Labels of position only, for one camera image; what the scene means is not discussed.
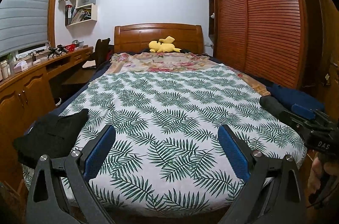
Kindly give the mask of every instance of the dark wooden chair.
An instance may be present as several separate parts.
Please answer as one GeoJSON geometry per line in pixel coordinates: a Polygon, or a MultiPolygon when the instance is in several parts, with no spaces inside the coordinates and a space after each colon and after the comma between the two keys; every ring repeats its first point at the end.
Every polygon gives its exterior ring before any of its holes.
{"type": "Polygon", "coordinates": [[[86,84],[94,75],[98,67],[106,61],[109,52],[109,43],[111,39],[98,39],[95,44],[95,51],[90,55],[88,61],[95,60],[94,68],[80,68],[71,77],[69,77],[63,85],[70,84],[86,84]]]}

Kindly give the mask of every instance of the floral blanket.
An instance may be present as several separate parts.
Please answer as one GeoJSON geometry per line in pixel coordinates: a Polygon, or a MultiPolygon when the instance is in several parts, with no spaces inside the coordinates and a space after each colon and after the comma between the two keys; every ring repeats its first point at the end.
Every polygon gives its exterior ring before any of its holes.
{"type": "Polygon", "coordinates": [[[114,54],[112,65],[106,74],[126,71],[134,72],[181,72],[210,68],[217,63],[208,56],[192,53],[141,53],[131,56],[127,53],[114,54]]]}
{"type": "MultiPolygon", "coordinates": [[[[95,179],[104,206],[145,216],[182,217],[228,206],[243,181],[234,174],[217,131],[233,132],[267,156],[291,154],[300,165],[300,136],[259,105],[260,95],[225,65],[186,72],[101,76],[62,113],[89,108],[74,149],[110,124],[116,141],[95,179]]],[[[24,169],[27,184],[33,170],[24,169]]],[[[67,198],[74,196],[66,178],[67,198]]]]}

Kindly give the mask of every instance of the stuffed animal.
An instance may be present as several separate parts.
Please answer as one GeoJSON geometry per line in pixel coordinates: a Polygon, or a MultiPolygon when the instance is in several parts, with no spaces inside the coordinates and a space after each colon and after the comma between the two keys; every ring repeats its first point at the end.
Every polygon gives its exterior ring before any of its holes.
{"type": "Polygon", "coordinates": [[[151,41],[150,44],[149,44],[149,48],[150,48],[150,52],[152,53],[161,53],[161,52],[178,52],[180,53],[180,50],[179,48],[175,48],[174,44],[172,44],[172,42],[174,41],[175,39],[168,36],[166,39],[159,39],[158,41],[154,40],[154,41],[151,41]]]}

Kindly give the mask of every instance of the cabinet handle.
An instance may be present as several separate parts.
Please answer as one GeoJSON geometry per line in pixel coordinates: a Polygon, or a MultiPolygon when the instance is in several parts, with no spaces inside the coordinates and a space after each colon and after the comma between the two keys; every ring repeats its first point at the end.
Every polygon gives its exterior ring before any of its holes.
{"type": "Polygon", "coordinates": [[[19,96],[19,99],[20,99],[20,101],[21,101],[21,105],[22,105],[22,107],[23,107],[23,100],[22,100],[21,94],[18,94],[18,96],[19,96]]]}
{"type": "Polygon", "coordinates": [[[26,99],[26,103],[28,104],[28,99],[27,99],[27,96],[26,96],[26,92],[25,90],[22,91],[23,95],[25,96],[25,99],[26,99]]]}

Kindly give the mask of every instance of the tissue box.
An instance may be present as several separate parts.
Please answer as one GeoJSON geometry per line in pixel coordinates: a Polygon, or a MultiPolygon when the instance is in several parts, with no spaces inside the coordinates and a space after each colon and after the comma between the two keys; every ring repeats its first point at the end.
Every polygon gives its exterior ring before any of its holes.
{"type": "Polygon", "coordinates": [[[24,71],[28,69],[27,62],[25,60],[19,62],[15,67],[14,67],[14,72],[19,73],[21,71],[24,71]]]}

